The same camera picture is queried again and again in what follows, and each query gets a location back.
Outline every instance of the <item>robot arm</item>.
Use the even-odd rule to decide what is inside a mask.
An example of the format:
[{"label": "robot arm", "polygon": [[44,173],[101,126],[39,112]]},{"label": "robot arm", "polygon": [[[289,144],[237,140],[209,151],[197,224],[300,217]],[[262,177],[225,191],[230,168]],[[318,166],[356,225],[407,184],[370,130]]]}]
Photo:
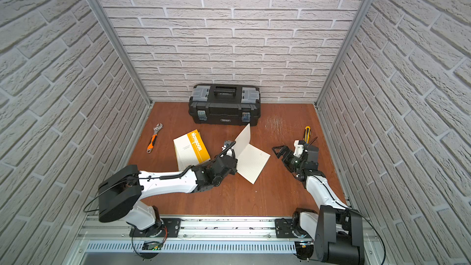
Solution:
[{"label": "robot arm", "polygon": [[159,233],[162,223],[158,210],[141,199],[171,192],[207,191],[219,186],[228,174],[237,172],[237,159],[231,150],[235,143],[226,142],[215,159],[188,166],[182,172],[139,171],[136,165],[122,168],[98,187],[99,221],[123,219],[146,236]]},{"label": "robot arm", "polygon": [[326,176],[319,171],[319,149],[304,141],[294,142],[295,151],[286,145],[274,147],[277,158],[282,157],[286,169],[301,181],[314,198],[319,213],[296,209],[293,213],[293,233],[299,238],[309,234],[314,243],[305,249],[297,246],[297,256],[314,256],[321,262],[362,265],[365,262],[363,222],[355,210],[348,208],[333,192]]}]

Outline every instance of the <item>black toolbox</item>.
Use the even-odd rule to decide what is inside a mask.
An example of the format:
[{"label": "black toolbox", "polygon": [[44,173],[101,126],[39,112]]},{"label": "black toolbox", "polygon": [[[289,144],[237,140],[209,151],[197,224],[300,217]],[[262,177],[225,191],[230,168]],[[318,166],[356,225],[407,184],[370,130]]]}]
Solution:
[{"label": "black toolbox", "polygon": [[256,126],[260,90],[247,85],[198,84],[188,105],[188,113],[198,124]]}]

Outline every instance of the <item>brown wooden surface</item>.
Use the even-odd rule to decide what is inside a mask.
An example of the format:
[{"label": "brown wooden surface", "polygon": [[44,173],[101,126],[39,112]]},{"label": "brown wooden surface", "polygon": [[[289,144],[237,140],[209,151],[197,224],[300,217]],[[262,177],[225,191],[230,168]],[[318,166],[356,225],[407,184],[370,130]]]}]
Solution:
[{"label": "brown wooden surface", "polygon": [[[155,147],[146,152],[153,127],[162,123]],[[161,214],[177,215],[254,215],[290,216],[296,208],[317,210],[312,196],[286,170],[271,150],[288,145],[294,150],[294,140],[302,139],[305,126],[310,126],[314,145],[320,149],[319,170],[327,177],[332,190],[345,202],[337,174],[312,104],[262,104],[262,117],[252,127],[250,144],[269,153],[270,159],[255,184],[240,174],[228,175],[219,187],[198,193],[170,193],[143,200],[155,205]],[[146,121],[129,164],[149,172],[178,171],[173,139],[198,129],[209,155],[221,151],[225,140],[234,140],[243,126],[207,125],[194,123],[187,103],[155,103]]]}]

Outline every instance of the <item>white brick wallpaper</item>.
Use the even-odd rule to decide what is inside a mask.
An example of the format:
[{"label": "white brick wallpaper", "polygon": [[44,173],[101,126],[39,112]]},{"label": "white brick wallpaper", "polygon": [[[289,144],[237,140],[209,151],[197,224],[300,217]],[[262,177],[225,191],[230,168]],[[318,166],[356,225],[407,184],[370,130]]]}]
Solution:
[{"label": "white brick wallpaper", "polygon": [[144,101],[85,0],[0,0],[0,39],[0,263],[61,264]]},{"label": "white brick wallpaper", "polygon": [[320,105],[398,264],[471,259],[471,0],[374,0]]},{"label": "white brick wallpaper", "polygon": [[100,0],[151,98],[201,82],[311,103],[361,0]]}]

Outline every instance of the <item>ventilation grille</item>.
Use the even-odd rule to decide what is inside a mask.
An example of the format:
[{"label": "ventilation grille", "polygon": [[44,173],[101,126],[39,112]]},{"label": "ventilation grille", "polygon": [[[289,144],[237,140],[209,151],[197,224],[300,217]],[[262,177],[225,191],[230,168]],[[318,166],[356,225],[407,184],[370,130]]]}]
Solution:
[{"label": "ventilation grille", "polygon": [[[197,241],[168,240],[161,250],[141,250],[144,242],[134,241],[134,248],[140,252],[162,253],[269,253],[293,254],[293,241]],[[91,240],[87,252],[133,252],[130,240]]]}]

